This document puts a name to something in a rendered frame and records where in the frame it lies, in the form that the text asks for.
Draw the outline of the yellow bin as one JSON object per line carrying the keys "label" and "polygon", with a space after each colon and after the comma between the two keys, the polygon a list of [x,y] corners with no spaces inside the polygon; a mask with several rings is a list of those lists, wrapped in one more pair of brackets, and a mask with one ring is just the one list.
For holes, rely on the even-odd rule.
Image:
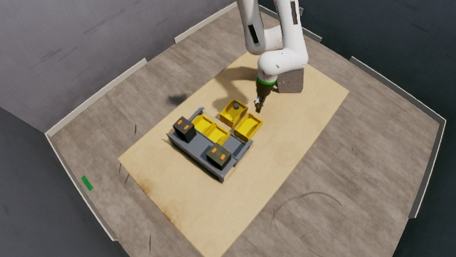
{"label": "yellow bin", "polygon": [[206,132],[214,126],[216,123],[213,122],[211,119],[207,118],[204,114],[197,116],[193,121],[192,124],[194,124],[195,128],[203,133],[203,135],[206,134]]}
{"label": "yellow bin", "polygon": [[[239,108],[234,109],[234,103],[239,103]],[[239,102],[237,99],[232,100],[224,110],[219,114],[220,120],[225,124],[233,128],[242,116],[248,111],[248,106],[245,106],[243,103]],[[233,122],[231,120],[234,120]]]}
{"label": "yellow bin", "polygon": [[216,124],[206,132],[205,136],[222,146],[228,137],[230,137],[230,134],[230,132]]}
{"label": "yellow bin", "polygon": [[247,143],[262,124],[263,121],[261,119],[249,113],[235,127],[234,135]]}

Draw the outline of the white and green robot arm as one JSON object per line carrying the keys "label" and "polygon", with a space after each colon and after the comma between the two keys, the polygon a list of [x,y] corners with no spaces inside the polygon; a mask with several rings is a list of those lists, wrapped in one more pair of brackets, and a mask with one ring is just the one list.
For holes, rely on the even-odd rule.
{"label": "white and green robot arm", "polygon": [[277,89],[278,75],[301,70],[308,62],[298,0],[273,0],[280,25],[268,30],[263,27],[257,0],[236,1],[246,50],[261,55],[257,61],[256,87],[263,92]]}

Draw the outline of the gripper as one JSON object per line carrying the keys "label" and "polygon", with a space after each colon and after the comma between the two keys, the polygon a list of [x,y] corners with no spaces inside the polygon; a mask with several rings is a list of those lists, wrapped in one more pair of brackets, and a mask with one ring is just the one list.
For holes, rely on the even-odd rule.
{"label": "gripper", "polygon": [[[260,91],[260,90],[258,90],[258,89],[256,88],[256,92],[257,92],[257,100],[255,100],[254,103],[255,103],[255,107],[256,107],[256,112],[257,112],[257,113],[260,113],[260,112],[261,112],[261,108],[262,108],[262,106],[263,106],[263,103],[264,103],[266,97],[267,97],[268,95],[270,95],[271,91],[269,91],[269,92],[262,92],[262,91]],[[259,108],[259,103],[260,103],[260,108]]]}

